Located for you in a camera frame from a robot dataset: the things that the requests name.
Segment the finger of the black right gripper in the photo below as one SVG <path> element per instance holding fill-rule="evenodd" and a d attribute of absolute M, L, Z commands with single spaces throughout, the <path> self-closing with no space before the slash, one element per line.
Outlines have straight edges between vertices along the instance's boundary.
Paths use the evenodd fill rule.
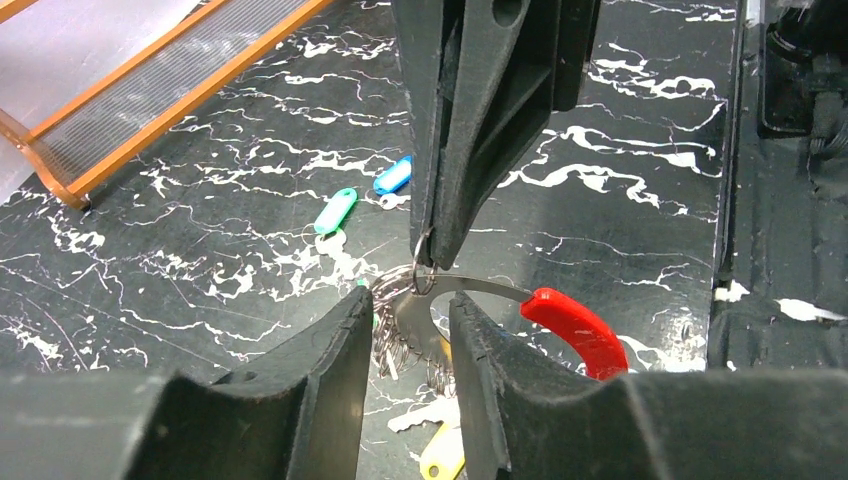
<path fill-rule="evenodd" d="M 454 120 L 465 133 L 467 231 L 554 112 L 576 106 L 598 1 L 464 1 Z"/>
<path fill-rule="evenodd" d="M 419 262 L 451 262 L 467 231 L 465 133 L 454 120 L 464 1 L 394 1 L 398 63 L 413 144 L 410 250 Z"/>

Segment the steel key organizer red handle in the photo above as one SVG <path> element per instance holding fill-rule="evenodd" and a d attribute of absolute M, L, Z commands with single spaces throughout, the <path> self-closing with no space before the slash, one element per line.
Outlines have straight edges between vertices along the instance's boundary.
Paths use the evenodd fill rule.
<path fill-rule="evenodd" d="M 567 343 L 582 359 L 586 374 L 606 380 L 629 370 L 617 335 L 598 315 L 549 287 L 533 291 L 494 280 L 441 273 L 434 265 L 419 270 L 419 257 L 431 229 L 417 240 L 412 262 L 386 271 L 371 285 L 376 324 L 373 354 L 379 374 L 393 376 L 408 363 L 423 362 L 427 384 L 438 395 L 451 394 L 454 362 L 449 337 L 435 324 L 431 306 L 442 295 L 471 291 L 512 300 L 520 315 Z"/>

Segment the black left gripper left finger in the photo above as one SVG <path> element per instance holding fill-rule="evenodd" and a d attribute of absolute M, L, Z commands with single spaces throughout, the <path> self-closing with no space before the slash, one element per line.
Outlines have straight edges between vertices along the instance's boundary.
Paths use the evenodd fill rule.
<path fill-rule="evenodd" d="M 5 479 L 352 479 L 373 296 L 212 383 L 177 371 L 1 375 Z"/>

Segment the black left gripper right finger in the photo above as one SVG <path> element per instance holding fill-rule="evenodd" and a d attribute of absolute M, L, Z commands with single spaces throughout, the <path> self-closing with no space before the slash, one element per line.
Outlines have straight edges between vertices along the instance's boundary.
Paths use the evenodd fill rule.
<path fill-rule="evenodd" d="M 471 479 L 843 479 L 840 369 L 648 372 L 599 382 L 450 303 Z"/>

